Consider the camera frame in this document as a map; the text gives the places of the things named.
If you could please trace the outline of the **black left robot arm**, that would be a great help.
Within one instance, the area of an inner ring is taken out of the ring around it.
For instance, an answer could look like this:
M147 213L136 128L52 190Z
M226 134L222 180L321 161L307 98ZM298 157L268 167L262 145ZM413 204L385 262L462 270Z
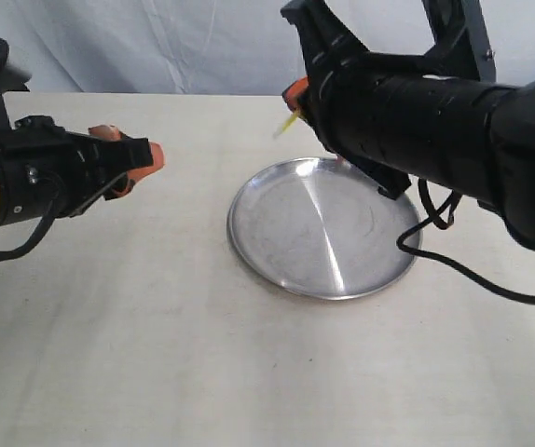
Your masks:
M52 211L83 214L99 198L113 200L165 165L161 146L114 126L68 131L31 115L0 130L0 226Z

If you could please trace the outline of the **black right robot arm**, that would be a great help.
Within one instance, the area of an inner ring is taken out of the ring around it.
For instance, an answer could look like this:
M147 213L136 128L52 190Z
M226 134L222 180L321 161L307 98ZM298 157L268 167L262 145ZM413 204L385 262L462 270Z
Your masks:
M421 55L368 49L323 1L281 15L308 78L301 109L324 148L396 198L412 177L476 199L535 251L535 82L499 84L476 1L427 1Z

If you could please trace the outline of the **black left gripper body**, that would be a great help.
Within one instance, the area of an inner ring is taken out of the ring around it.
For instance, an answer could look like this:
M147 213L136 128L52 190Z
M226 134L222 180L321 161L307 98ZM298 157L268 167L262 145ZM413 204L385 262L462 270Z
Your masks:
M0 131L1 211L33 219L61 202L59 218L83 214L132 169L152 165L149 141L107 141L74 133L44 115L26 116Z

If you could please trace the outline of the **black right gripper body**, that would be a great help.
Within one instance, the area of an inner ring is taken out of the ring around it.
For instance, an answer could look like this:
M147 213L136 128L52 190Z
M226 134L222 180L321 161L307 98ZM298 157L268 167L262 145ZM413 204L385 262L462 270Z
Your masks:
M431 177L431 162L397 122L398 95L423 81L423 55L374 52L324 1L290 1L282 17L298 33L309 88L303 119L324 149L373 179L381 193L401 196L413 178Z

